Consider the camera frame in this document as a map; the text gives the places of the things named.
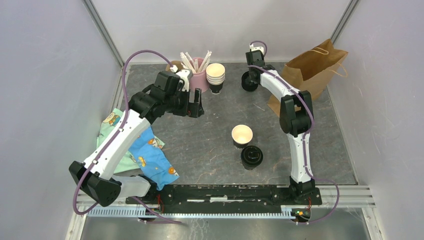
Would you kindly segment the brown cardboard cup carriers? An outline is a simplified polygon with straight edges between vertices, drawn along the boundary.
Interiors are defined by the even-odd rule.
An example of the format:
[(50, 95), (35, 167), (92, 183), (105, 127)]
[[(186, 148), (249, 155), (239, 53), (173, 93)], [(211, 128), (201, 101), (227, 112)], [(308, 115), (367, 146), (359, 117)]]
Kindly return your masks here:
[(180, 60), (173, 60), (171, 64), (168, 64), (165, 68), (167, 72), (177, 73), (183, 69), (182, 62)]

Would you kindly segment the brown paper takeout bag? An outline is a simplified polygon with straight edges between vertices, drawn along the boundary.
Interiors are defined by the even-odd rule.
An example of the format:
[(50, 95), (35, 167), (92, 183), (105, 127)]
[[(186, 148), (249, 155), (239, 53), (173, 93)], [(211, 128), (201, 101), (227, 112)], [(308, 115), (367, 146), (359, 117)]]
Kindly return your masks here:
[(316, 100), (326, 89), (334, 75), (346, 78), (348, 72), (343, 61), (348, 52), (334, 48), (330, 39), (287, 62), (281, 77), (301, 91), (309, 91)]

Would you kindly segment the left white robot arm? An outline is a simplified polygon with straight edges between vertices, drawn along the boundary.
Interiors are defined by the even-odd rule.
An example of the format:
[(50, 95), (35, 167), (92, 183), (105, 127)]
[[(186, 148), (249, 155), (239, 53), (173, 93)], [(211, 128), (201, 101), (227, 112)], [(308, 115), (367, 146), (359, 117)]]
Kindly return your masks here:
[(204, 114), (202, 91), (194, 91), (194, 101), (190, 102), (190, 91), (184, 89), (182, 81), (176, 86), (162, 89), (152, 85), (149, 92), (134, 94), (111, 134), (83, 162), (74, 161), (69, 172), (76, 183), (72, 206), (80, 214), (77, 198), (80, 191), (88, 195), (94, 203), (107, 207), (119, 198), (139, 197), (145, 204), (153, 203), (157, 190), (141, 176), (115, 176), (114, 171), (134, 141), (151, 124), (165, 113), (181, 117), (198, 118)]

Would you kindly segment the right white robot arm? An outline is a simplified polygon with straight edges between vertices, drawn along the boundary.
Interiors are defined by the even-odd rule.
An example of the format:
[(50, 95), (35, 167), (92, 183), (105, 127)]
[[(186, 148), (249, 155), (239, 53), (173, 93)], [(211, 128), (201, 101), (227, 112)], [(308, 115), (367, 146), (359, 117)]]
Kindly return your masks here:
[(262, 86), (280, 103), (279, 124), (287, 135), (291, 154), (288, 196), (293, 203), (302, 204), (315, 189), (309, 151), (310, 132), (314, 126), (311, 94), (284, 80), (272, 65), (265, 63), (261, 50), (250, 50), (245, 56), (248, 71), (242, 75), (243, 89), (252, 92)]

